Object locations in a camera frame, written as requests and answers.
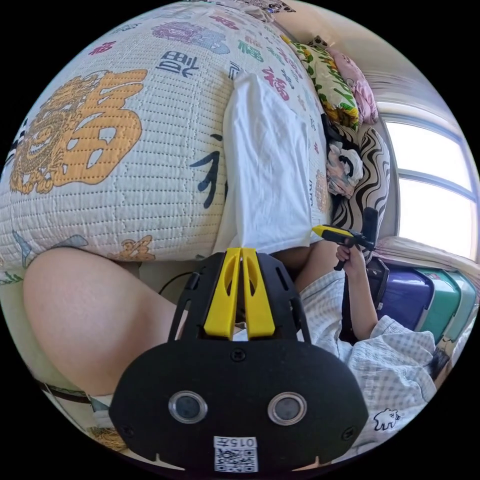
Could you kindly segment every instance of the bed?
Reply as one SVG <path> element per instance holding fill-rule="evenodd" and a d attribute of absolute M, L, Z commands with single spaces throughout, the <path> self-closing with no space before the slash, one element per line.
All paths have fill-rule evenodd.
<path fill-rule="evenodd" d="M 0 301 L 32 375 L 81 430 L 94 426 L 89 400 L 33 335 L 25 270 L 55 246 L 132 265 L 176 261 L 171 276 L 210 255 L 226 194 L 223 113 L 240 69 L 271 82 L 309 126 L 311 221 L 330 219 L 323 108 L 281 35 L 231 7 L 157 8 L 86 47 L 26 115 L 0 180 Z"/>

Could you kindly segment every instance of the person's hand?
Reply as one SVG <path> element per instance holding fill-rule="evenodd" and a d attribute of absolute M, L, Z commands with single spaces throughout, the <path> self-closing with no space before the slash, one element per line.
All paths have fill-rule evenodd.
<path fill-rule="evenodd" d="M 336 250 L 336 257 L 338 260 L 345 262 L 343 269 L 349 279 L 352 280 L 366 275 L 365 258 L 356 245 L 352 248 L 339 245 Z"/>

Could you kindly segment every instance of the yellow floral pillow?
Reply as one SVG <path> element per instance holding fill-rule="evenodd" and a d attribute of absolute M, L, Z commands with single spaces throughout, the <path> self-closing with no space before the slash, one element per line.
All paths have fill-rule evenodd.
<path fill-rule="evenodd" d="M 336 124 L 359 129 L 359 109 L 354 94 L 339 73 L 333 57 L 319 46 L 307 46 L 282 39 L 295 52 L 310 75 L 323 109 Z"/>

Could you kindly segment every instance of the qr code label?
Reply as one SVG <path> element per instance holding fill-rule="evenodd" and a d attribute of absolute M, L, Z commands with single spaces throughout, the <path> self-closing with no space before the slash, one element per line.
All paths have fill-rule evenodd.
<path fill-rule="evenodd" d="M 259 471 L 255 437 L 215 436 L 213 447 L 216 472 L 252 473 Z"/>

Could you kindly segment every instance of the camera lens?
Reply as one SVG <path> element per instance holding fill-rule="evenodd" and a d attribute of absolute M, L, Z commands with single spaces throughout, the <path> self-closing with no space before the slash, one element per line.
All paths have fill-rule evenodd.
<path fill-rule="evenodd" d="M 171 416 L 183 424 L 196 424 L 207 415 L 207 403 L 193 391 L 179 391 L 168 402 Z"/>
<path fill-rule="evenodd" d="M 298 393 L 280 393 L 268 404 L 268 416 L 277 425 L 294 425 L 302 420 L 306 412 L 307 402 Z"/>

